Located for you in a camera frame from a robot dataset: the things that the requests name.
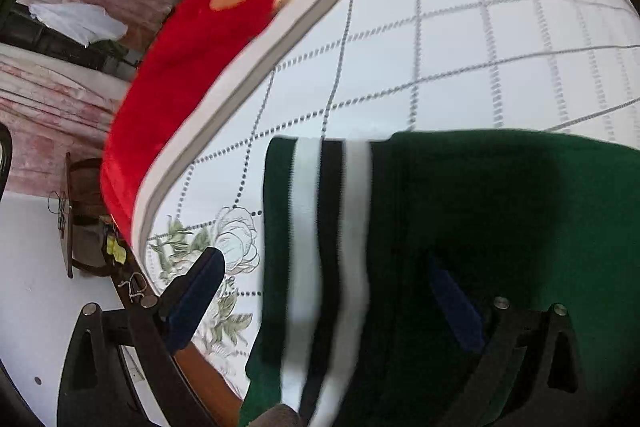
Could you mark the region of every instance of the metal bolt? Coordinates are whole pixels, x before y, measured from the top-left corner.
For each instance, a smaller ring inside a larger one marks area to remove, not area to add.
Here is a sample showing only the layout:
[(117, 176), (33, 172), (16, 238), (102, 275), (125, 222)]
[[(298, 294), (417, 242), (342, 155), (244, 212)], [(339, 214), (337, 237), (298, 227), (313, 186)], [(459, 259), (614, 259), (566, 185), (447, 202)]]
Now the metal bolt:
[(155, 295), (145, 295), (140, 299), (140, 305), (143, 308), (153, 308), (156, 304), (158, 304), (158, 297)]
[(496, 297), (494, 299), (494, 306), (499, 310), (506, 310), (509, 307), (509, 299), (506, 297)]
[(554, 304), (554, 311), (556, 312), (556, 315), (560, 315), (561, 317), (564, 317), (567, 314), (566, 306), (559, 303)]
[(97, 309), (98, 306), (96, 306), (95, 303), (90, 302), (89, 304), (85, 304), (82, 308), (82, 315), (88, 317), (89, 315), (93, 315)]

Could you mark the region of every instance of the red blanket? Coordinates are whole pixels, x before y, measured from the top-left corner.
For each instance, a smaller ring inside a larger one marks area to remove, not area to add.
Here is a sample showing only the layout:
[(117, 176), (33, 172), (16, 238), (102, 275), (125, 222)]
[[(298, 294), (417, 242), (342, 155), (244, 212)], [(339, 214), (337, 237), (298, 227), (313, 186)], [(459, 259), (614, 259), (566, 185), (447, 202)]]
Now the red blanket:
[(184, 0), (148, 52), (116, 115), (101, 184), (130, 241), (138, 189), (162, 148), (218, 75), (287, 0)]

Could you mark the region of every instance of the wall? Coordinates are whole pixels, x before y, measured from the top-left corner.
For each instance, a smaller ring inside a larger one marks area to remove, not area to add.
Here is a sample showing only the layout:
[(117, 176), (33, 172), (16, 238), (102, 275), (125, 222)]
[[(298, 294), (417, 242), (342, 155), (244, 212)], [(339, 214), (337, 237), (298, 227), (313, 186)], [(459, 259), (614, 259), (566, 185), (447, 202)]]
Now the wall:
[[(56, 200), (51, 207), (57, 208)], [(67, 278), (56, 225), (46, 198), (10, 192), (2, 197), (0, 359), (47, 427), (56, 425), (60, 374), (82, 306), (122, 307), (111, 279), (86, 277), (76, 269), (74, 278)]]

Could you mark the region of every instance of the green sweater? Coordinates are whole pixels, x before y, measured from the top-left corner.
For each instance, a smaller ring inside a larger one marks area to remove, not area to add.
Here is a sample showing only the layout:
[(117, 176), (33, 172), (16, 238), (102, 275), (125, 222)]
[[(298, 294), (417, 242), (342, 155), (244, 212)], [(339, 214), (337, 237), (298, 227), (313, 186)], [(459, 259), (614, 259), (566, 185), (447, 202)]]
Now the green sweater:
[(569, 309), (593, 406), (640, 361), (640, 152), (526, 131), (275, 138), (262, 325), (240, 425), (284, 402), (312, 427), (434, 425), (480, 355), (428, 281), (436, 256), (481, 315)]

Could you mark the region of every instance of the yellow object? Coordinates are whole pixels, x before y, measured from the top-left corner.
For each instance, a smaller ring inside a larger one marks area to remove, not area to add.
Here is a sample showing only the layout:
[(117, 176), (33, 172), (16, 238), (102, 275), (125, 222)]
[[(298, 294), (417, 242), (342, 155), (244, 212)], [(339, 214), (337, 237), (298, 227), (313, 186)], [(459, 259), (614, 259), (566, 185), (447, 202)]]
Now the yellow object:
[(124, 264), (127, 260), (127, 251), (118, 244), (114, 235), (107, 237), (107, 253), (113, 255), (117, 263)]

